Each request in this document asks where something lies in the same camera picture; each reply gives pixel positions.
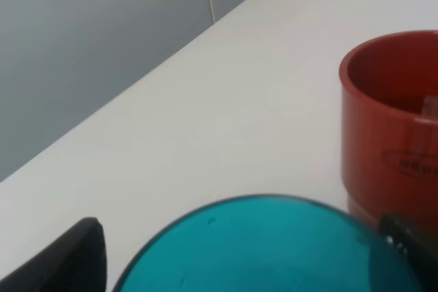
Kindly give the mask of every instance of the cup rim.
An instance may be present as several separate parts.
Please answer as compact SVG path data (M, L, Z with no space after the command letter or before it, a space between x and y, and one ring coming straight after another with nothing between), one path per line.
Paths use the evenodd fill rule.
M421 114L416 114L410 111L405 111L403 109L398 109L396 107L386 105L384 103L381 103L373 99L372 97L368 96L366 93L362 92L358 87L356 87L354 83L351 81L350 77L348 76L348 67L352 59L365 48L373 44L378 44L382 40L397 38L399 36L409 36L409 35L418 35L418 34L424 34L430 36L437 35L438 38L438 30L414 30L414 31L396 32L394 34L386 34L384 36L379 36L377 38L373 38L368 41L365 41L359 44L358 46L356 46L355 48L353 48L351 51L349 51L347 55L342 59L341 64L339 65L339 78L341 79L342 86L349 93L349 95L354 97L357 101L364 103L365 105L372 107L373 109L378 110L379 112L385 112L387 115L394 116L396 118L417 121L421 123L438 126L438 118L435 118L433 116L423 116Z
M167 232L171 231L173 228L178 226L181 222L184 222L190 217L193 217L197 213L202 213L203 211L214 208L216 206L231 203L231 202L237 202L241 200L251 200L251 199L264 199L264 198L277 198L277 199L283 199L283 200L291 200L291 201L299 201L305 204L310 204L315 207L323 208L331 213L340 215L344 217L346 220L350 220L352 223L355 223L357 226L362 227L365 230L372 231L370 227L366 226L364 223L360 222L359 220L355 219L351 215L347 214L347 212L342 211L341 209L337 209L331 205L324 204L322 202L318 202L315 200L310 200L308 198L303 198L300 196L293 196L288 194L249 194L249 195L242 195L242 196L233 196L230 198L225 198L222 200L218 200L215 202L210 202L206 205L200 206L195 208L194 210L191 210L190 212L178 217L173 222L169 223L167 226L165 226L163 229L161 229L158 233L154 234L151 239L149 239L146 244L142 246L142 248L135 254L135 256L129 261L128 265L123 270L122 274L118 278L116 285L114 285L114 288L112 292L121 292L123 286L126 283L126 279L129 276L129 273L132 271L132 269L136 266L137 262L143 257L144 254L146 254L149 249L151 249L155 243L161 239Z

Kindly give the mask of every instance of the white tabletop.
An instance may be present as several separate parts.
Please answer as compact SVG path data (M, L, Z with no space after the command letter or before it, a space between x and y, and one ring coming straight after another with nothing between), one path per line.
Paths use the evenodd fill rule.
M437 0L248 0L0 184L0 277L85 216L112 287L160 228L252 193L341 209L337 68L356 44L434 29Z

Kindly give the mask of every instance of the black object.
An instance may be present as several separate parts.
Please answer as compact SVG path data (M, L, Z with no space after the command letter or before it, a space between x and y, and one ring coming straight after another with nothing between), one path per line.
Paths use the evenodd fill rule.
M107 259L102 225L84 218L0 281L0 292L105 292Z
M384 217L378 231L407 257L424 292L438 292L438 237L399 215Z

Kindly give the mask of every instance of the printed logo on cup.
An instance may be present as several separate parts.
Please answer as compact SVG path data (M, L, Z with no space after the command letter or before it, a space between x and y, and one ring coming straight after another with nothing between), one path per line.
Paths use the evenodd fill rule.
M392 169L420 181L438 182L438 155L388 150L383 160Z

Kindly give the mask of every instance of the red cup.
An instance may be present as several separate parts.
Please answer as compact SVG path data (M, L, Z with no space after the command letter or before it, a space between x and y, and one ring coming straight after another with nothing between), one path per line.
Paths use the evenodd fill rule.
M438 31L391 34L343 59L342 178L350 212L438 233Z

